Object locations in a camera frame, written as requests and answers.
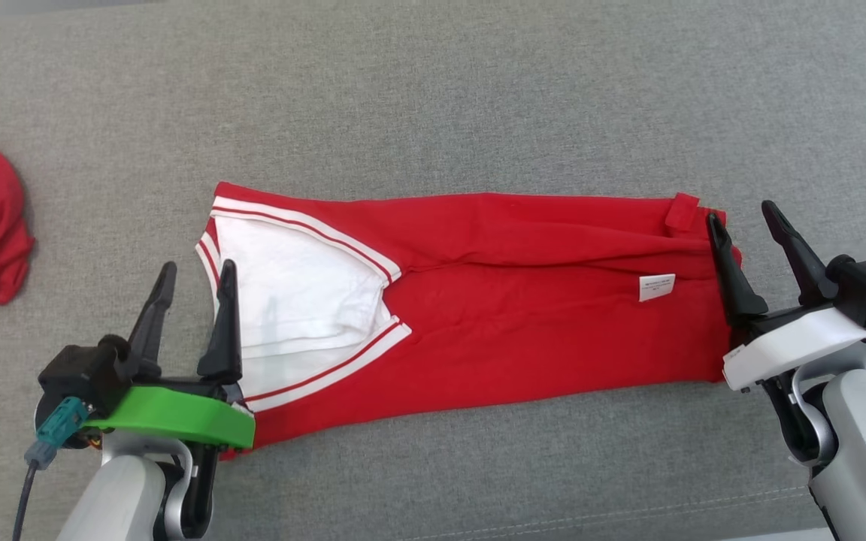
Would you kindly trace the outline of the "red jersey with white trim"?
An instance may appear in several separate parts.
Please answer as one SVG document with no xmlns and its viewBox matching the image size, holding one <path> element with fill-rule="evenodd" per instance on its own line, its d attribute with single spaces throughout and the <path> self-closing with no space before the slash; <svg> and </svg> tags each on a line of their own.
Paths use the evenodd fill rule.
<svg viewBox="0 0 866 541">
<path fill-rule="evenodd" d="M 398 416 L 722 380 L 707 219 L 672 198 L 316 200 L 221 182 L 197 243 L 238 270 L 260 449 Z"/>
</svg>

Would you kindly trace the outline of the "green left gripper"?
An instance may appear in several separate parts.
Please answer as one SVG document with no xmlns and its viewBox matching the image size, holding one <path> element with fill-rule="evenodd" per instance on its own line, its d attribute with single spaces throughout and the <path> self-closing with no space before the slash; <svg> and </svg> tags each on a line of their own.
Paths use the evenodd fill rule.
<svg viewBox="0 0 866 541">
<path fill-rule="evenodd" d="M 235 384 L 243 376 L 236 264 L 226 260 L 221 267 L 212 335 L 197 364 L 201 379 L 160 377 L 159 346 L 176 277 L 177 264 L 167 261 L 135 321 L 126 361 L 132 381 L 80 385 L 80 398 L 90 411 L 80 429 L 82 446 L 99 449 L 104 435 L 129 431 L 210 444 L 220 451 L 253 448 L 254 415 L 230 401 L 221 385 Z"/>
</svg>

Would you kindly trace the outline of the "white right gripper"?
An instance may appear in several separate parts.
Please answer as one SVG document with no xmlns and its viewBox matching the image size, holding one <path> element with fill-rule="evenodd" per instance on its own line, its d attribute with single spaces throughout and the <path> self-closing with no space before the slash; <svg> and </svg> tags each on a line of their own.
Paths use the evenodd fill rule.
<svg viewBox="0 0 866 541">
<path fill-rule="evenodd" d="M 818 306 L 833 301 L 838 284 L 827 277 L 827 267 L 776 202 L 763 200 L 761 213 L 798 284 L 798 305 Z M 811 310 L 798 307 L 767 314 L 768 305 L 750 286 L 732 237 L 718 213 L 708 213 L 707 232 L 722 307 L 734 332 L 733 346 L 725 354 L 722 367 L 732 390 L 779 376 L 866 339 L 866 326 L 834 306 Z"/>
</svg>

